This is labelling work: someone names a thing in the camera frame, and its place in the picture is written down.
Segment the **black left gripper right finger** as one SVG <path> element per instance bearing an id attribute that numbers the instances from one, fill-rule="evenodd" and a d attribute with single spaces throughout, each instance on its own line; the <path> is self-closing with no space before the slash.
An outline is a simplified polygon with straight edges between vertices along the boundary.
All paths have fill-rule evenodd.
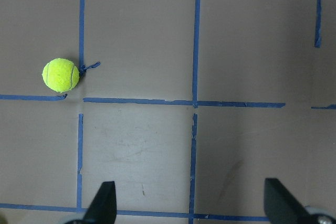
<path id="1" fill-rule="evenodd" d="M 270 223 L 304 223 L 310 214 L 276 178 L 264 181 L 264 212 Z"/>

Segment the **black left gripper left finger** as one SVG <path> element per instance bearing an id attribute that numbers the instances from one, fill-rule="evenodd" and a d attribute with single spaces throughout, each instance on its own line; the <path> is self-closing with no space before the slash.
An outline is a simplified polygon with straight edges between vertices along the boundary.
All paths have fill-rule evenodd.
<path id="1" fill-rule="evenodd" d="M 82 223 L 114 224 L 117 217 L 115 182 L 103 182 L 87 209 Z"/>

